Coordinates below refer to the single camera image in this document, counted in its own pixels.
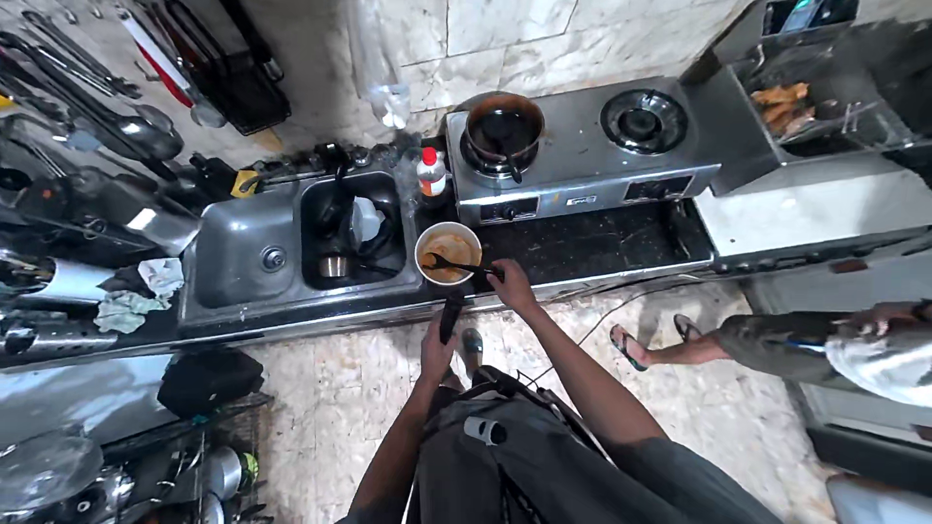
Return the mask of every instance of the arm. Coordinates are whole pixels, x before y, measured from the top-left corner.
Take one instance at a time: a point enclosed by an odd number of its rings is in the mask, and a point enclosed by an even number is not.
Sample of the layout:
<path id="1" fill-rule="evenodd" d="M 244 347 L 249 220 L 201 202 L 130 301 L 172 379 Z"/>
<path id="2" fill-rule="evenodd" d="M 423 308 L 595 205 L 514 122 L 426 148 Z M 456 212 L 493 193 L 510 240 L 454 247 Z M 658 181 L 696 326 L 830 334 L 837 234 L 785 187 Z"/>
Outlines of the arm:
<path id="1" fill-rule="evenodd" d="M 445 346 L 440 343 L 440 316 L 434 317 L 420 344 L 420 377 L 365 470 L 349 507 L 351 513 L 379 503 L 385 506 L 385 513 L 380 517 L 385 521 L 401 522 L 414 481 L 431 399 L 450 365 L 457 343 L 456 337 Z"/>
<path id="2" fill-rule="evenodd" d="M 537 335 L 569 398 L 603 447 L 666 438 L 651 413 L 595 359 L 583 351 L 541 308 L 528 277 L 513 260 L 492 263 L 505 271 L 505 282 L 487 275 L 501 297 Z"/>
<path id="3" fill-rule="evenodd" d="M 873 308 L 858 311 L 845 323 L 862 334 L 886 335 L 890 322 L 902 324 L 928 323 L 932 319 L 932 302 L 880 302 Z"/>

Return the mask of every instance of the bowl of food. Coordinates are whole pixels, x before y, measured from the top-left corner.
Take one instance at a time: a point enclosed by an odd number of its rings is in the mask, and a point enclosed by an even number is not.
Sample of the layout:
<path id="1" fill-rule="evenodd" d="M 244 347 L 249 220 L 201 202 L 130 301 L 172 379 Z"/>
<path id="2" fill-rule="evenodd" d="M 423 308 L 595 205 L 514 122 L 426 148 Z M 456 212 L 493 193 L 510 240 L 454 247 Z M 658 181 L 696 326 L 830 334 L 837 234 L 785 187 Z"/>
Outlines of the bowl of food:
<path id="1" fill-rule="evenodd" d="M 478 266 L 482 261 L 482 244 L 472 229 L 459 222 L 441 222 L 425 229 L 415 244 L 418 270 L 424 278 L 437 285 L 460 285 L 473 276 L 470 271 L 456 268 L 425 269 L 433 266 L 436 253 L 454 264 Z"/>

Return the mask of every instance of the foot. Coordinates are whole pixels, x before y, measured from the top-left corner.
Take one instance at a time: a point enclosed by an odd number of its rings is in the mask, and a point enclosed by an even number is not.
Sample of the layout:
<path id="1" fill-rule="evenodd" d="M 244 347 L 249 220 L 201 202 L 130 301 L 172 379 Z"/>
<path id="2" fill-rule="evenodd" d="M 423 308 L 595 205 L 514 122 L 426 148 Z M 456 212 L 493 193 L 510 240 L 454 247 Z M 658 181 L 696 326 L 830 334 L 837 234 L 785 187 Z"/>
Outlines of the foot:
<path id="1" fill-rule="evenodd" d="M 679 313 L 673 315 L 673 326 L 677 328 L 677 333 L 679 333 L 683 342 L 691 342 L 702 337 L 702 331 L 699 331 L 695 322 L 686 315 Z"/>
<path id="2" fill-rule="evenodd" d="M 482 365 L 482 335 L 475 328 L 468 327 L 459 335 L 459 339 L 462 340 L 462 346 L 458 348 L 459 358 L 463 359 L 466 374 L 471 379 L 475 370 Z"/>
<path id="3" fill-rule="evenodd" d="M 646 371 L 651 365 L 650 352 L 631 336 L 623 327 L 616 324 L 609 331 L 609 338 L 618 351 L 622 352 L 631 366 L 637 371 Z"/>

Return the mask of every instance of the marble floor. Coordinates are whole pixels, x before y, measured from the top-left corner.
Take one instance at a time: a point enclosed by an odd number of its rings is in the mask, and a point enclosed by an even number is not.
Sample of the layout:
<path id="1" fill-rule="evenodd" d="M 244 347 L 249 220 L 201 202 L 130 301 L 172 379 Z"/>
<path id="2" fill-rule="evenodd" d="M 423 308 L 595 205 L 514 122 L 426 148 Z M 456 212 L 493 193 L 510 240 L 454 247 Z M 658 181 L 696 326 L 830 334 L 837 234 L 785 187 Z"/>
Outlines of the marble floor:
<path id="1" fill-rule="evenodd" d="M 618 308 L 636 294 L 626 288 L 546 309 L 575 340 L 597 325 L 582 347 L 644 403 L 671 438 L 715 463 L 784 521 L 834 522 L 825 491 L 829 472 L 818 463 L 780 379 L 725 361 L 638 373 L 609 342 L 609 329 L 621 324 L 651 347 L 676 343 L 676 312 L 712 329 L 732 314 L 748 312 L 737 287 L 704 283 Z M 463 316 L 458 328 L 468 326 L 484 337 L 486 364 L 531 377 L 549 366 L 533 333 L 511 311 Z M 269 481 L 264 498 L 276 522 L 329 524 L 346 515 L 418 376 L 425 328 L 412 324 L 247 350 L 265 365 L 264 391 L 276 397 L 260 444 Z M 464 377 L 456 357 L 453 366 Z M 553 371 L 539 384 L 569 400 Z"/>

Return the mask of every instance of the black bag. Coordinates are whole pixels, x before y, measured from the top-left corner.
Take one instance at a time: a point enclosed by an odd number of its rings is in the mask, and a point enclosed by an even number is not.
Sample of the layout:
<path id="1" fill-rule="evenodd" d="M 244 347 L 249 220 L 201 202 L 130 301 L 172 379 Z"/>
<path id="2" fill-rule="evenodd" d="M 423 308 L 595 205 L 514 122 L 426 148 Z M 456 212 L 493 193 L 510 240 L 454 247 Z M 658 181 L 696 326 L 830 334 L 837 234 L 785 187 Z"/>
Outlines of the black bag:
<path id="1" fill-rule="evenodd" d="M 239 350 L 186 354 L 165 370 L 157 399 L 182 419 L 210 415 L 222 404 L 259 391 L 262 369 Z"/>

